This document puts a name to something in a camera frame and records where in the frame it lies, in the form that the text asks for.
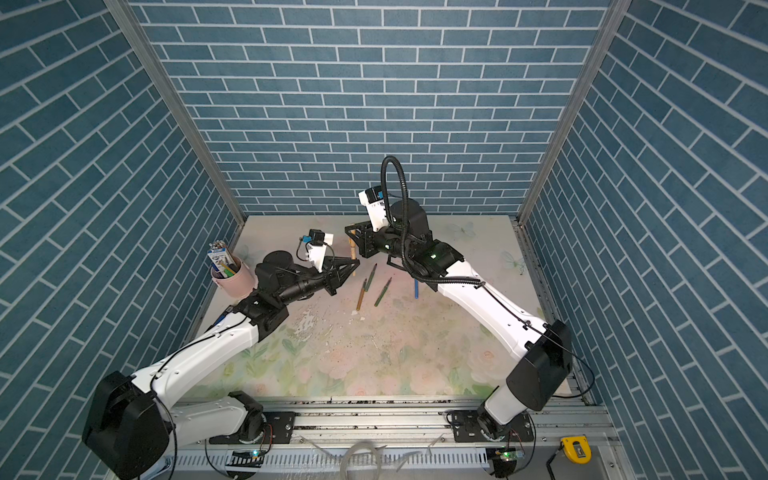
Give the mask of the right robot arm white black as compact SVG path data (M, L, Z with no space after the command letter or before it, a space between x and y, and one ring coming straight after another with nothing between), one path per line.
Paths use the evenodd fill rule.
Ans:
M369 218L345 232L360 255L387 255L389 265L466 310L515 359L513 370L478 409L481 431L496 440L526 411L542 410L573 369L569 327L525 311L485 281L458 250L433 236L416 201L390 205L375 189L359 199Z

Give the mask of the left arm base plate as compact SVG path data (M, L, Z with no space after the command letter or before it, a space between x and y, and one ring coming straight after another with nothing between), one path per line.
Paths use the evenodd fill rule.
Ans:
M209 442L214 445L289 444L295 419L296 413L290 411L249 414L235 433L212 437Z

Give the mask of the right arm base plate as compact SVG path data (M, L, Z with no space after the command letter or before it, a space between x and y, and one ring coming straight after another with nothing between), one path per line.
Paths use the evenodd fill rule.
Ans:
M515 416L506 424L496 422L482 407L477 410L449 410L444 414L454 441L478 442L532 442L535 438L533 422L526 412Z

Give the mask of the light green pen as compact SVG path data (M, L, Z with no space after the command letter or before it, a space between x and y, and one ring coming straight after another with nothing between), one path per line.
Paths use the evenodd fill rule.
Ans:
M393 277L390 277L386 281L386 283L382 287L382 290L380 291L378 297L376 298L376 300L374 302L374 307L378 307L380 305L380 303L382 302L383 298L385 297L385 295L386 295L386 293L387 293L387 291L388 291L388 289L389 289L389 287L390 287L390 285L392 283L392 280L393 280Z

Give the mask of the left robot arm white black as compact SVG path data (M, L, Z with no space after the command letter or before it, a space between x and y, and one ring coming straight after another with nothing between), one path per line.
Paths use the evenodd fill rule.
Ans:
M179 447L228 436L260 442L262 405L242 391L185 407L178 401L241 351L265 340L289 316L288 306L324 290L336 294L357 259L326 257L320 269L298 265L277 250L255 268L257 286L196 340L168 357L124 375L105 376L93 394L82 440L120 479L136 479Z

